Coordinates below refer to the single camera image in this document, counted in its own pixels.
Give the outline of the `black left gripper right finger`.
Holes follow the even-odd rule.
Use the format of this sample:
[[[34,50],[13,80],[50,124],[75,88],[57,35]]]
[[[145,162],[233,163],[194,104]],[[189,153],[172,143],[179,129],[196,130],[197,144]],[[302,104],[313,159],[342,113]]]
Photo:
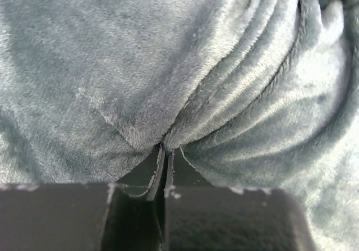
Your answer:
[[[305,216],[282,189],[211,186],[179,150],[164,189],[166,250],[315,250]]]

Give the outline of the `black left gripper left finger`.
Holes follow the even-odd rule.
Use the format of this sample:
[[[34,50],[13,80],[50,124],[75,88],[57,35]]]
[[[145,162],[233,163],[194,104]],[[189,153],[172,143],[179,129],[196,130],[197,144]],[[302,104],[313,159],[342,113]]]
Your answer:
[[[2,250],[159,250],[165,154],[119,182],[1,185]]]

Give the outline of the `zebra pillowcase with grey lining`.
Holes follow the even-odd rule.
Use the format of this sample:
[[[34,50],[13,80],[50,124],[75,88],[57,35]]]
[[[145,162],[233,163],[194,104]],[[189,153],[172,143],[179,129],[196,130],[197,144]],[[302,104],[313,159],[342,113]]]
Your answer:
[[[156,144],[357,250],[358,0],[1,0],[1,183],[116,181]]]

